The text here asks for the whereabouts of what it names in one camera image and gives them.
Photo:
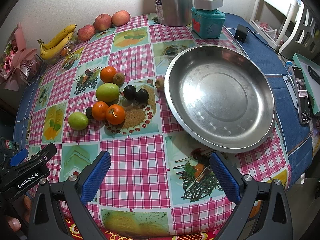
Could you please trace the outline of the person's left hand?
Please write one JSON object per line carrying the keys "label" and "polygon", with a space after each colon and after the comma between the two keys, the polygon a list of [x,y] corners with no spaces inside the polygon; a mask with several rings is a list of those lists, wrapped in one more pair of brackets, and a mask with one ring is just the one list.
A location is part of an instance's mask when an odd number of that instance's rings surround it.
{"label": "person's left hand", "polygon": [[11,211],[9,216],[6,217],[8,225],[11,227],[13,232],[17,232],[21,229],[22,222],[29,222],[32,201],[26,195],[20,196],[17,200],[11,203],[14,211]]}

